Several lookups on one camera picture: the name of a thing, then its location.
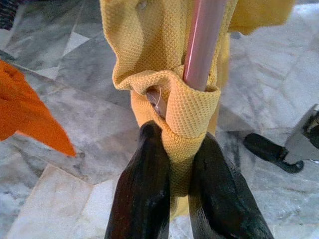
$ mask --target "marble floor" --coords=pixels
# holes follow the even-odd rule
[[[306,160],[301,173],[288,174],[248,152],[242,140],[259,132],[283,145],[319,103],[319,4],[299,3],[283,26],[232,34],[216,134],[276,239],[319,239],[319,164]],[[15,58],[77,152],[64,157],[19,135],[0,142],[0,239],[102,239],[138,127],[128,92],[112,85],[115,55],[98,0],[21,7],[13,29],[0,30],[0,50]],[[170,238],[192,238],[188,217],[171,222]]]

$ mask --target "yellow cloth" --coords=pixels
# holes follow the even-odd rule
[[[232,21],[231,29],[245,28],[250,32],[260,25],[269,24],[267,21],[258,24],[263,18],[245,14],[257,9],[259,11],[256,12],[266,14],[267,10],[261,11],[260,8],[266,7],[266,2],[276,5],[276,1],[251,4],[253,0],[239,0],[236,10],[242,13],[235,13],[236,20]],[[114,85],[117,89],[131,91],[132,109],[139,126],[155,120],[162,128],[163,145],[171,160],[171,216],[187,213],[185,196],[192,160],[207,130],[215,131],[218,114],[215,110],[220,96],[217,85],[222,86],[228,78],[227,31],[237,0],[227,3],[206,92],[193,90],[182,81],[193,0],[100,0],[100,3],[105,37],[117,56],[113,70]],[[246,17],[251,18],[252,25],[240,21]],[[271,18],[276,23],[282,15],[267,16],[267,19]],[[148,89],[160,92],[167,103],[165,120],[147,101],[145,93]],[[177,197],[184,197],[178,204],[178,210]]]

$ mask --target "orange cloth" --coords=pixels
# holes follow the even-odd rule
[[[63,128],[25,81],[24,75],[0,60],[0,140],[16,131],[68,156],[75,156]]]

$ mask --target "pink metal pole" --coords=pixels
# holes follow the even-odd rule
[[[184,67],[184,81],[205,91],[228,0],[195,0]]]

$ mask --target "yellow towel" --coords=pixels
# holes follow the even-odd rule
[[[246,14],[255,10],[250,7],[265,7],[266,2],[276,5],[276,1],[251,4],[253,0],[239,0],[238,11]],[[176,198],[187,195],[193,157],[207,130],[214,132],[216,128],[215,110],[220,96],[217,86],[228,78],[227,31],[237,0],[227,3],[205,92],[193,90],[182,81],[193,0],[100,0],[100,3],[105,37],[117,56],[114,85],[131,91],[132,109],[139,126],[155,120],[162,128],[163,145],[171,160],[171,216],[187,213],[187,198],[182,198],[178,210]],[[247,26],[240,21],[246,15],[238,12],[235,16],[232,30],[245,28],[250,32],[259,26],[259,16],[257,22]],[[159,117],[147,101],[148,89],[157,90],[167,103],[166,119]]]

